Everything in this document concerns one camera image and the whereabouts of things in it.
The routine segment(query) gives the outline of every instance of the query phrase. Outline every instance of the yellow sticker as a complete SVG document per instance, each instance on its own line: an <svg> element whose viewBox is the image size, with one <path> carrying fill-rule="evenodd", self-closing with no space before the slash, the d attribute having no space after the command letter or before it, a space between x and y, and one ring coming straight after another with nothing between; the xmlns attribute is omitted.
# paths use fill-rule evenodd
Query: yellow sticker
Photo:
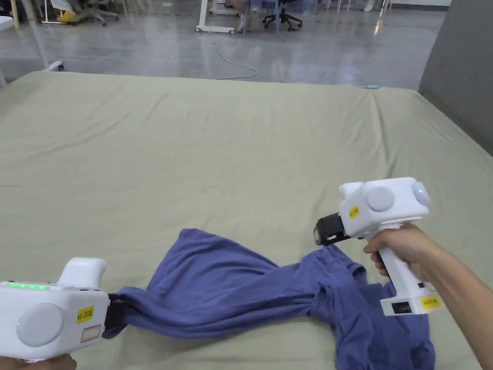
<svg viewBox="0 0 493 370"><path fill-rule="evenodd" d="M89 320L92 320L92 314L94 313L94 306L86 307L77 313L77 323L85 323Z"/></svg>
<svg viewBox="0 0 493 370"><path fill-rule="evenodd" d="M357 216L359 216L359 208L358 208L358 206L356 206L354 208L351 208L349 210L349 217L351 217L351 220L353 220Z"/></svg>
<svg viewBox="0 0 493 370"><path fill-rule="evenodd" d="M432 310L434 308L442 307L442 301L439 296L421 298L421 304L425 310Z"/></svg>

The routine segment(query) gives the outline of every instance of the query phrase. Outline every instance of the green led light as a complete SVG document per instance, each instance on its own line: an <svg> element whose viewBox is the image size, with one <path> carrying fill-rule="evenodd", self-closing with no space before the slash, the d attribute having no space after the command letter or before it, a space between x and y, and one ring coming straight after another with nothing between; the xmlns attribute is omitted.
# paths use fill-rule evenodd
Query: green led light
<svg viewBox="0 0 493 370"><path fill-rule="evenodd" d="M43 285L30 285L30 284L8 284L11 288L27 288L27 289L39 289L39 290L47 290L50 287L45 287Z"/></svg>

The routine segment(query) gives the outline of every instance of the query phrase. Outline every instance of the concrete floor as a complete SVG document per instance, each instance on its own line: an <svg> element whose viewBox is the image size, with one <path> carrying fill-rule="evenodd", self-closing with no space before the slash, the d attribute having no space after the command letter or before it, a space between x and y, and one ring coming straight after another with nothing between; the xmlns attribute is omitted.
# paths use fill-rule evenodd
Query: concrete floor
<svg viewBox="0 0 493 370"><path fill-rule="evenodd" d="M72 72L220 78L250 71L224 62L208 34L195 33L200 3L156 3L158 15L78 26L41 25L51 59ZM417 89L443 21L443 12L334 10L300 16L303 29L281 33L256 24L252 33L212 34L223 54L258 69L250 80L393 86ZM217 16L213 24L236 22ZM40 68L29 27L0 33L0 66L7 80Z"/></svg>

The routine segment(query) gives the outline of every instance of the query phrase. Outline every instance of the white cable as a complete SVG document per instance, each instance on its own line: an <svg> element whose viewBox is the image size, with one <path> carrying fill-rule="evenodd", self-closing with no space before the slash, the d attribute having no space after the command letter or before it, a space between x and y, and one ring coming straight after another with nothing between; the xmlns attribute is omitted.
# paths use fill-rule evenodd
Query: white cable
<svg viewBox="0 0 493 370"><path fill-rule="evenodd" d="M258 75L258 71L254 68L254 67L250 67L250 66L244 66L243 64L238 64L238 63L235 63L235 62L232 62L228 59L226 59L224 57L224 55L222 55L221 53L221 49L219 48L219 44L217 42L215 42L212 38L211 38L211 29L209 28L209 36L207 36L207 38L212 41L215 45L216 45L216 48L219 52L219 55L222 57L222 59L224 59L226 62L232 64L233 66L238 66L238 67L244 67L244 68L248 68L252 71L254 71L255 73L254 74L251 74L250 76L238 76L238 77L221 77L221 78L216 78L216 79L237 79L237 78L252 78L252 77L255 77L256 75Z"/></svg>

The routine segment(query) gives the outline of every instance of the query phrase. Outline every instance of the blue t-shirt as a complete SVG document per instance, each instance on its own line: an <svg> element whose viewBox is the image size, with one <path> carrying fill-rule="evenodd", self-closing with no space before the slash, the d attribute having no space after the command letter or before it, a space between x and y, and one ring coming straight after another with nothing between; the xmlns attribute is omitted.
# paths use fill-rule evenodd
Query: blue t-shirt
<svg viewBox="0 0 493 370"><path fill-rule="evenodd" d="M310 316L335 331L338 370L433 369L426 315L383 315L391 283L368 284L366 270L335 245L278 267L240 244L184 229L146 290L126 287L124 324L175 338L227 336Z"/></svg>

